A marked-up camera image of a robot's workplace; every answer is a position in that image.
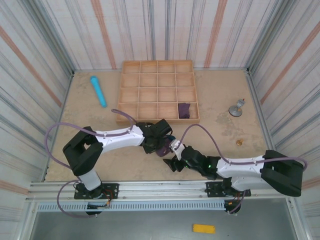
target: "yellow block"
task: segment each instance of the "yellow block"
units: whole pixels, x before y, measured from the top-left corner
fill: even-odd
[[[213,225],[193,224],[193,231],[195,233],[215,234],[216,227]]]

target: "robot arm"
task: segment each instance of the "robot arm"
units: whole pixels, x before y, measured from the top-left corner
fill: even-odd
[[[281,194],[299,197],[301,195],[303,165],[295,160],[260,162],[261,160],[286,157],[274,150],[252,158],[227,158],[204,156],[191,146],[179,145],[178,140],[170,144],[175,153],[173,159],[164,162],[175,172],[190,168],[207,179],[222,179],[221,189],[227,195],[235,196],[245,190],[275,189]]]
[[[93,132],[90,126],[84,129]],[[94,170],[99,156],[108,151],[129,147],[142,146],[146,154],[151,154],[165,145],[165,136],[172,132],[166,120],[156,124],[139,122],[130,128],[113,131],[96,131],[104,136],[94,136],[78,132],[63,148],[63,153],[75,176],[80,179],[90,196],[101,195],[102,182]]]
[[[167,134],[172,132],[164,119],[156,124],[140,122],[128,130],[129,128],[124,128],[96,132],[105,137],[80,131],[63,148],[73,174],[83,182],[91,198],[99,198],[103,190],[102,182],[94,170],[100,154],[128,146],[141,146],[146,154],[150,154],[165,148],[169,139]],[[179,143],[179,140],[174,139],[169,144],[168,148],[175,153],[175,156],[163,161],[173,172],[190,168],[209,180],[221,179],[222,185],[213,190],[215,194],[236,196],[239,192],[249,189],[273,188],[284,195],[293,197],[301,195],[303,165],[295,160],[235,165],[227,163],[220,156],[204,156],[191,146]],[[227,160],[247,163],[278,157],[285,156],[267,150],[263,156]]]

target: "wooden grid organizer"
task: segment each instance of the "wooden grid organizer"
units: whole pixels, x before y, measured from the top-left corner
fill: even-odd
[[[179,103],[190,103],[190,118],[179,118]],[[124,61],[118,109],[139,122],[199,123],[192,61]],[[118,114],[116,122],[129,121]]]

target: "blue cylinder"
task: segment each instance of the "blue cylinder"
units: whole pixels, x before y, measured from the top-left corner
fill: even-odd
[[[96,76],[91,76],[90,81],[93,85],[93,88],[95,90],[96,95],[98,96],[98,99],[100,101],[100,104],[103,108],[107,106],[106,99],[104,97],[104,93],[102,92],[100,85],[99,85],[99,80]]]

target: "ventilation grille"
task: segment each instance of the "ventilation grille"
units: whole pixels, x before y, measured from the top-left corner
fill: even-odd
[[[88,202],[66,202],[61,207],[66,212],[96,212],[96,209],[87,209]],[[99,208],[100,211],[177,211],[177,210],[225,210],[224,200],[184,200],[184,201],[111,201],[108,208]],[[57,203],[44,202],[38,206],[38,212],[59,212]]]

